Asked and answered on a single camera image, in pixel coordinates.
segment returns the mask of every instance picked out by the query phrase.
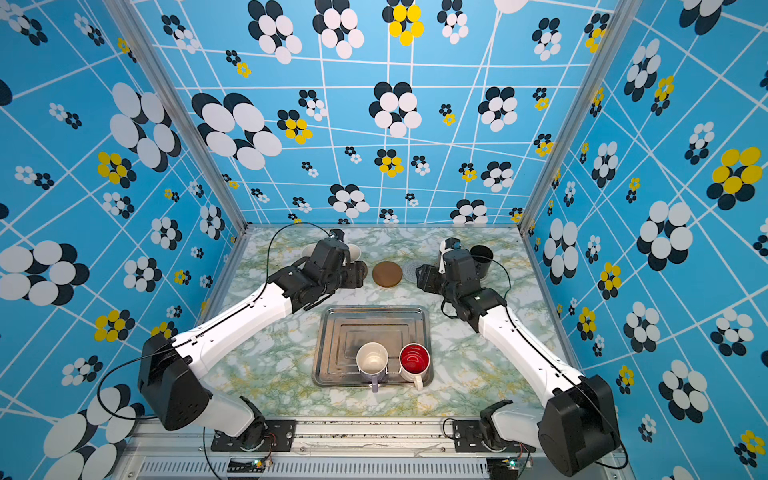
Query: red mug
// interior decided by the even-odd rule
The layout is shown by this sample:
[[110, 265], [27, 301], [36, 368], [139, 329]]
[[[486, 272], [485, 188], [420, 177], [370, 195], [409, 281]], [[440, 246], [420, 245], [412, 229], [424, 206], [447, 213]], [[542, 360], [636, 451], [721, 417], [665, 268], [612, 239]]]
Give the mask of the red mug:
[[400, 350], [400, 376], [416, 385], [417, 390], [424, 388], [422, 376], [429, 368], [429, 352], [423, 345], [409, 343]]

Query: mug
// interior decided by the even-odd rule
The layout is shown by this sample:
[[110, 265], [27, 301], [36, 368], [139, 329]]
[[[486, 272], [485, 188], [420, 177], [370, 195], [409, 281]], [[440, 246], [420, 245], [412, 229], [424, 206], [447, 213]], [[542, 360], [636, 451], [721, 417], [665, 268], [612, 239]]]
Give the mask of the mug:
[[357, 351], [355, 361], [362, 379], [371, 382], [373, 392], [377, 393], [379, 383], [386, 377], [386, 366], [389, 362], [389, 354], [384, 345], [376, 342], [366, 343]]
[[423, 345], [409, 343], [400, 350], [400, 376], [416, 385], [417, 390], [424, 388], [422, 376], [429, 368], [429, 352]]

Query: metal base plate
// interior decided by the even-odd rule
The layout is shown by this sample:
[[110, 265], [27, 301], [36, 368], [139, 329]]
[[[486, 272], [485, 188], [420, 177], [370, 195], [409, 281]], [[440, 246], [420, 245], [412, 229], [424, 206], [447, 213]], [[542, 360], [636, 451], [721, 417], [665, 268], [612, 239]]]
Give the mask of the metal base plate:
[[[381, 387], [413, 385], [400, 375], [400, 350], [420, 343], [429, 351], [429, 321], [421, 306], [331, 306], [320, 320], [312, 380], [322, 387], [369, 387], [363, 382], [355, 357], [368, 342], [384, 345], [389, 353], [389, 374]], [[433, 378], [430, 364], [422, 377], [424, 386]]]
[[264, 441], [255, 450], [243, 449], [243, 444], [238, 439], [233, 439], [224, 432], [216, 431], [214, 440], [210, 444], [212, 452], [268, 452], [273, 433], [277, 438], [277, 444], [272, 445], [273, 452], [290, 452], [293, 445], [293, 433], [296, 431], [296, 420], [266, 420], [264, 428]]
[[[479, 420], [454, 420], [453, 421], [453, 445], [457, 453], [473, 452], [497, 452], [520, 453], [520, 443], [513, 442], [504, 450], [491, 450], [482, 441]], [[535, 452], [536, 448], [525, 446], [525, 452]]]

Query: vent grille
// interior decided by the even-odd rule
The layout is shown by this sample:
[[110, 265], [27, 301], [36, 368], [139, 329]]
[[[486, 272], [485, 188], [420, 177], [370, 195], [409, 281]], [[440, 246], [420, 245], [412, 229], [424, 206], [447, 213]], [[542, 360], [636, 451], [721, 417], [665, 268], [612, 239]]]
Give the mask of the vent grille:
[[[227, 461], [211, 459], [219, 475], [229, 478], [253, 473], [226, 473]], [[487, 478], [484, 458], [275, 458], [261, 478]], [[141, 466], [139, 480], [188, 478], [210, 480], [213, 476], [203, 460], [183, 457], [154, 457]]]

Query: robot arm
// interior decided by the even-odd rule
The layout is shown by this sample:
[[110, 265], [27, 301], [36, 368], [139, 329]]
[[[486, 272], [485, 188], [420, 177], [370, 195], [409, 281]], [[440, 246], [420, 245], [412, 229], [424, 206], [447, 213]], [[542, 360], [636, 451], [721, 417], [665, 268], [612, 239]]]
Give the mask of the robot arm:
[[458, 318], [500, 349], [531, 384], [539, 409], [502, 400], [481, 412], [480, 428], [490, 449], [512, 440], [541, 447], [552, 464], [572, 476], [620, 445], [611, 387], [586, 378], [544, 346], [495, 290], [483, 288], [475, 261], [458, 239], [441, 244], [439, 267], [422, 265], [417, 285], [451, 303]]
[[244, 445], [263, 436], [264, 417], [248, 399], [231, 398], [200, 379], [241, 343], [299, 309], [309, 310], [339, 288], [360, 288], [363, 262], [351, 262], [344, 233], [319, 241], [304, 257], [267, 278], [245, 300], [213, 319], [171, 339], [152, 336], [144, 343], [138, 388], [166, 430], [189, 424], [211, 427]]

